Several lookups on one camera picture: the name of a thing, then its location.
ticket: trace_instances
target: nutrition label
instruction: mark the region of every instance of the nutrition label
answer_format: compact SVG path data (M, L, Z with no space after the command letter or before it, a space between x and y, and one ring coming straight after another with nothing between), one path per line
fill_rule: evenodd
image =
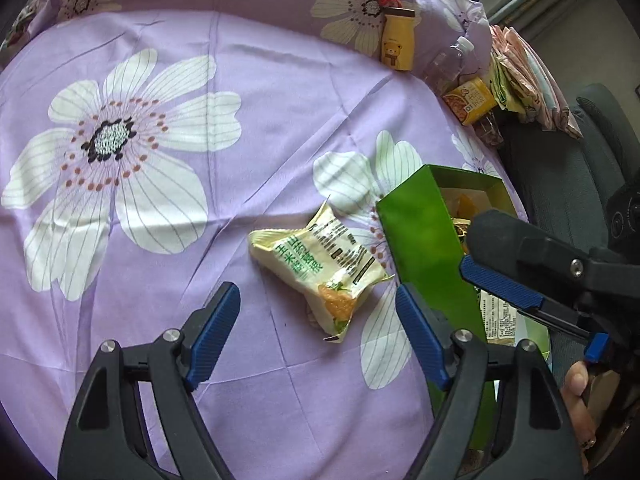
M307 230L318 239L332 260L353 278L353 283L358 283L375 261L366 248L356 243L353 235L337 218L332 218L324 224L313 224Z
M488 340L515 340L517 310L509 303L482 290L480 292L480 311Z

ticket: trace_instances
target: plastic water bottle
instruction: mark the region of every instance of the plastic water bottle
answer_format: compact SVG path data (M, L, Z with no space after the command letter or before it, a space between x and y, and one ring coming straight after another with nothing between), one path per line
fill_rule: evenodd
M431 61L424 71L423 79L437 96L443 95L453 86L465 63L465 57L474 49L474 44L464 36L447 47Z

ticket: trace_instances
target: yellow snack bag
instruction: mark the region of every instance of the yellow snack bag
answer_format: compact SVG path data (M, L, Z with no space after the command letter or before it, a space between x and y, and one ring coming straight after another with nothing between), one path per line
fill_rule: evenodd
M475 123L498 104L479 77L454 88L442 98L464 126Z
M465 251L465 254L469 254L469 248L466 246L466 232L469 230L471 220L467 220L466 218L452 218L451 221L453 222L453 228L456 230L456 234L458 235L458 240L460 241L462 250Z
M390 279L327 202L305 228L252 231L249 252L305 295L318 324L330 335L325 341L341 342L363 293Z
M479 212L478 207L474 204L474 201L471 200L464 193L460 195L458 202L458 211L456 212L456 216L459 218L467 218L471 220L474 216L476 216Z

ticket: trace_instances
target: snack package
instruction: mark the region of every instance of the snack package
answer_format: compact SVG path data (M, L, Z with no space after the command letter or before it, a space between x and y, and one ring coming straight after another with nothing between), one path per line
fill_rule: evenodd
M480 311L488 343L514 346L517 310L506 301L480 291Z
M471 220L467 220L466 218L452 218L453 228L456 230L456 234L458 235L458 240L460 240L460 246L462 250L465 251L465 254L469 254L469 249L466 246L466 232L471 225Z
M475 123L498 104L479 77L454 88L442 98L463 126Z
M327 202L303 229L249 233L249 252L305 295L318 324L330 335L325 341L341 342L364 292L391 278Z
M474 204L474 201L471 200L466 194L461 194L458 199L458 211L456 212L456 216L459 218L466 218L467 220L471 220L474 216L479 213L478 206Z

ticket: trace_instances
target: bottle cap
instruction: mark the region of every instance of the bottle cap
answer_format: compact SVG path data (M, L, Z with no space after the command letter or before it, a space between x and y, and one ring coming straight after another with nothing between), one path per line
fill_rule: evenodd
M471 43L467 38L465 38L464 36L460 36L458 38L458 44L460 46L460 50L462 50L465 54L468 54L469 52L471 52L475 47L474 44Z
M405 9L403 7L383 7L382 11L391 16L404 16L406 18L415 18L415 10Z

